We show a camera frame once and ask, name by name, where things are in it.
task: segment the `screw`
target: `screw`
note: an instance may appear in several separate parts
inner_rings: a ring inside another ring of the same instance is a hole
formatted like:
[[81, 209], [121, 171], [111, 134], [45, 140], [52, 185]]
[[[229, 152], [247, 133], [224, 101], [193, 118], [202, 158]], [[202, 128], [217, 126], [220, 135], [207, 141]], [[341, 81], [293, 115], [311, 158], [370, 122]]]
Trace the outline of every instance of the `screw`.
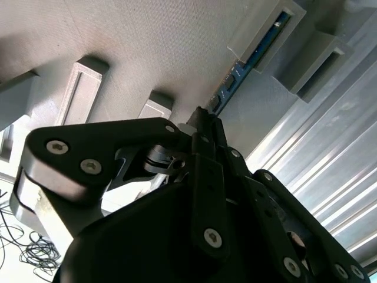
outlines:
[[342, 268], [339, 264], [336, 264], [335, 268], [338, 271], [338, 273], [341, 275], [341, 277], [343, 277], [344, 279], [348, 279], [348, 274], [344, 270], [344, 268]]
[[263, 173], [264, 177], [268, 180], [268, 181], [272, 181], [272, 176], [268, 173]]
[[204, 231], [204, 239], [212, 248], [215, 249], [218, 249], [223, 244], [220, 234], [212, 228], [207, 228]]
[[231, 153], [233, 154], [234, 157], [240, 157], [240, 153], [235, 149], [232, 149]]
[[68, 151], [68, 146], [63, 141], [51, 140], [46, 144], [46, 148], [52, 154], [64, 154]]
[[85, 159], [80, 163], [80, 168], [90, 175], [98, 175], [102, 171], [101, 163], [94, 159]]
[[169, 126], [169, 125], [165, 126], [165, 129], [167, 129], [168, 131], [170, 131], [172, 133], [174, 133], [174, 131], [175, 131], [175, 129], [173, 127]]
[[352, 272], [357, 276], [359, 277], [360, 279], [364, 280], [364, 274], [360, 271], [359, 268], [357, 268], [356, 266], [354, 265], [351, 265], [351, 270]]
[[283, 260], [285, 268], [291, 273], [294, 277], [299, 278], [301, 276], [301, 270], [297, 263], [292, 258], [284, 258]]
[[207, 139], [206, 136], [201, 136], [201, 139], [204, 140], [206, 143], [209, 143], [210, 141]]

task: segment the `black plastic part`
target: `black plastic part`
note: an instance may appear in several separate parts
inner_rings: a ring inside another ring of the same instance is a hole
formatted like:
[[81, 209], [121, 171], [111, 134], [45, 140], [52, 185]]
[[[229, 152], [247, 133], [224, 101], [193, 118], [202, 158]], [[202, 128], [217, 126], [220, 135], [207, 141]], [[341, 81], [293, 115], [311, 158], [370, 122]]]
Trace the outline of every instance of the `black plastic part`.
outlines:
[[[54, 282], [347, 282], [335, 264], [349, 282], [369, 282], [349, 271], [357, 262], [271, 173], [249, 172], [215, 115], [198, 108], [188, 124], [197, 129], [192, 137], [165, 119], [44, 128], [28, 136], [25, 173], [76, 205], [98, 204], [111, 181], [118, 186], [159, 170], [173, 180], [84, 228]], [[51, 140], [70, 150], [49, 153]], [[181, 166], [169, 164], [171, 157]], [[80, 169], [87, 158], [102, 164], [100, 174]], [[221, 236], [220, 246], [206, 239], [207, 228]], [[290, 231], [305, 243], [310, 270]]]
[[[172, 122], [162, 118], [40, 128], [28, 135], [21, 166], [35, 183], [68, 201], [91, 205], [102, 198], [119, 171], [116, 159], [124, 157], [126, 167], [133, 170], [132, 176], [118, 175], [114, 182], [117, 186], [135, 181], [134, 176], [137, 181], [149, 180], [151, 173], [143, 168], [145, 153], [139, 155], [139, 152], [146, 152], [157, 144], [180, 151], [181, 139], [186, 136]], [[50, 153], [46, 144], [51, 140], [65, 142], [69, 151], [62, 155]], [[119, 150], [128, 155], [117, 156]], [[97, 160], [102, 167], [101, 173], [84, 173], [80, 163], [85, 159]]]
[[[265, 173], [272, 177], [267, 180]], [[348, 282], [368, 282], [368, 275], [364, 273], [365, 280], [357, 277], [350, 266], [354, 265], [363, 270], [358, 262], [331, 236], [331, 234], [307, 211], [304, 206], [284, 187], [284, 185], [267, 170], [258, 170], [254, 178], [263, 183], [278, 209], [287, 215], [283, 226], [287, 231], [294, 231], [304, 241], [306, 246], [307, 261], [310, 264], [314, 277], [318, 282], [344, 282], [335, 268], [341, 265], [349, 276]]]

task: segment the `black metal bracket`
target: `black metal bracket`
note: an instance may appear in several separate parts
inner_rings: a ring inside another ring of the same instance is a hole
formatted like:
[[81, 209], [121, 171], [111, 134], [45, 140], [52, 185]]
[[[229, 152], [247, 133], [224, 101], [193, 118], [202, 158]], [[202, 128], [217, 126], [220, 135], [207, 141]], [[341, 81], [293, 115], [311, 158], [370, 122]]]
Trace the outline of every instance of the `black metal bracket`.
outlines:
[[[258, 254], [258, 261], [270, 267], [270, 278], [279, 282], [368, 281], [366, 274], [363, 280], [349, 271], [349, 266], [362, 268], [271, 173], [249, 172], [240, 152], [227, 145], [220, 119], [198, 108], [187, 124], [197, 129], [192, 136], [165, 119], [37, 129], [27, 137], [21, 167], [34, 184], [85, 207], [98, 206], [108, 189], [167, 174], [168, 184], [154, 196], [178, 188], [189, 190], [187, 230], [200, 262], [221, 268], [234, 260], [231, 243], [240, 240], [248, 243], [247, 254]], [[67, 152], [51, 153], [47, 144], [54, 140], [64, 142]], [[96, 174], [83, 171], [81, 163], [86, 159], [95, 160], [101, 170]], [[150, 203], [150, 198], [141, 198], [135, 207], [143, 207], [143, 199]], [[289, 209], [279, 206], [281, 202]], [[247, 231], [245, 235], [251, 232], [251, 238], [229, 230], [229, 205], [237, 208], [241, 219], [236, 222]], [[294, 216], [311, 231], [309, 267], [302, 262], [303, 255], [298, 255], [282, 214]]]

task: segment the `electronic component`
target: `electronic component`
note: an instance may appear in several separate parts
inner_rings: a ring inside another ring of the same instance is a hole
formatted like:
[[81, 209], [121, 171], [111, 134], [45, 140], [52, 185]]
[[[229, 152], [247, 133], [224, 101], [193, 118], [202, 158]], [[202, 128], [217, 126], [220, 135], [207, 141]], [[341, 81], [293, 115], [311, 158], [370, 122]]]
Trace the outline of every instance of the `electronic component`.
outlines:
[[208, 105], [208, 111], [219, 115], [252, 69], [262, 72], [278, 49], [296, 28], [306, 11], [291, 0], [253, 1], [228, 44], [238, 58], [213, 97], [220, 103]]

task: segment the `corrugated metal sheet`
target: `corrugated metal sheet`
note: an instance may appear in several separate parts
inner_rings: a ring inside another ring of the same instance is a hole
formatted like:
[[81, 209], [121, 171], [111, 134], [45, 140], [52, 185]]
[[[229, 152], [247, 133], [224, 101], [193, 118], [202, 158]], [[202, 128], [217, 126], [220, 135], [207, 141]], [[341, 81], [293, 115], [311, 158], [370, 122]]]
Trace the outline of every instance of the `corrugated metal sheet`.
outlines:
[[349, 44], [336, 78], [309, 104], [296, 101], [247, 163], [274, 173], [367, 265], [377, 256], [377, 14]]

